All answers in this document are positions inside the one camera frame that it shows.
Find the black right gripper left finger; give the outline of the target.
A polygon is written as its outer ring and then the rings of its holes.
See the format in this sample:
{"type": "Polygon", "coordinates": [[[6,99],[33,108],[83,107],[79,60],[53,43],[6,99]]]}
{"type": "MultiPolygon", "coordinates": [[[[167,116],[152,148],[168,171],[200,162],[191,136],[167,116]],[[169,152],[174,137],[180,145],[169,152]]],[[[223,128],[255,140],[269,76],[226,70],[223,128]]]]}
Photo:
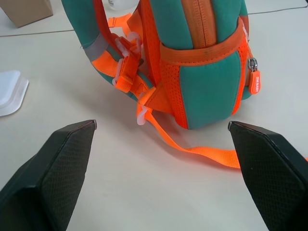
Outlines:
{"type": "Polygon", "coordinates": [[[56,130],[0,191],[0,231],[66,231],[89,162],[95,120],[56,130]]]}

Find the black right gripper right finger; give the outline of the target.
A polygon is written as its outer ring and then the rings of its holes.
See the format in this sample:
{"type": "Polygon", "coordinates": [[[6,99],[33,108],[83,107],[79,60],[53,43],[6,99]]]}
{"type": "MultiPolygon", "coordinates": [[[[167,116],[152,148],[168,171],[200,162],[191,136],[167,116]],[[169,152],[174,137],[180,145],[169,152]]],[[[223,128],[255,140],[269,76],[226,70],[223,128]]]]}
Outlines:
{"type": "Polygon", "coordinates": [[[308,231],[308,160],[279,133],[238,121],[228,130],[269,231],[308,231]]]}

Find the teal and orange backpack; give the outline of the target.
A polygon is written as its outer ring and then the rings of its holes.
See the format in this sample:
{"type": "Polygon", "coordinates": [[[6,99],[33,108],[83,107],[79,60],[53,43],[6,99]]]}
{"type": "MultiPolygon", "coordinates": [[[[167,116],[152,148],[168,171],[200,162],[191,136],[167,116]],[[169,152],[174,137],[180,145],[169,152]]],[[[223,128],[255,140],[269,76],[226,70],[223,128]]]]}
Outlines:
{"type": "Polygon", "coordinates": [[[245,0],[137,1],[133,13],[111,18],[102,0],[62,5],[93,67],[137,102],[138,124],[150,122],[180,149],[153,111],[197,129],[235,114],[260,91],[245,0]]]}

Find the white plastic lid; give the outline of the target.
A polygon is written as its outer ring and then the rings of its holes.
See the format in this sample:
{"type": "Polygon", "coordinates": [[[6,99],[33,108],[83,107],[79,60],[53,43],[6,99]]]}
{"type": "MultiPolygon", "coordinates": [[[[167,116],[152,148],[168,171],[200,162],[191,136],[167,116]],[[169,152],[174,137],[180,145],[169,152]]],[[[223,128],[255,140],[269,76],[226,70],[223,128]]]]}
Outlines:
{"type": "Polygon", "coordinates": [[[18,70],[0,72],[0,117],[15,113],[22,105],[28,79],[18,70]]]}

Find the brown cardboard box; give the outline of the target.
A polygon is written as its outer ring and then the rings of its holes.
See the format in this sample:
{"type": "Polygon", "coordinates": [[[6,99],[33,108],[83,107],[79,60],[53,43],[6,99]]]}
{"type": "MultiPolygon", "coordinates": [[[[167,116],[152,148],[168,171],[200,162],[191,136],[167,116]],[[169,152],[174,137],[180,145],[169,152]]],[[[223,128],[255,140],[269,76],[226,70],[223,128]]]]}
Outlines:
{"type": "Polygon", "coordinates": [[[0,7],[17,28],[53,16],[50,0],[0,0],[0,7]]]}

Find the white plastic container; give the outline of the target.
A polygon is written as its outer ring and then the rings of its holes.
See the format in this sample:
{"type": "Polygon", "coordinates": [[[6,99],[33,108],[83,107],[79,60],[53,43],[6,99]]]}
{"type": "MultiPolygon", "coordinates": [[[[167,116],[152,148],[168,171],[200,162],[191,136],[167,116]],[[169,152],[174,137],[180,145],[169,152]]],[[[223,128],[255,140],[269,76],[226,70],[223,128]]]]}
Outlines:
{"type": "Polygon", "coordinates": [[[125,0],[103,0],[104,3],[114,11],[123,11],[126,9],[125,0]]]}

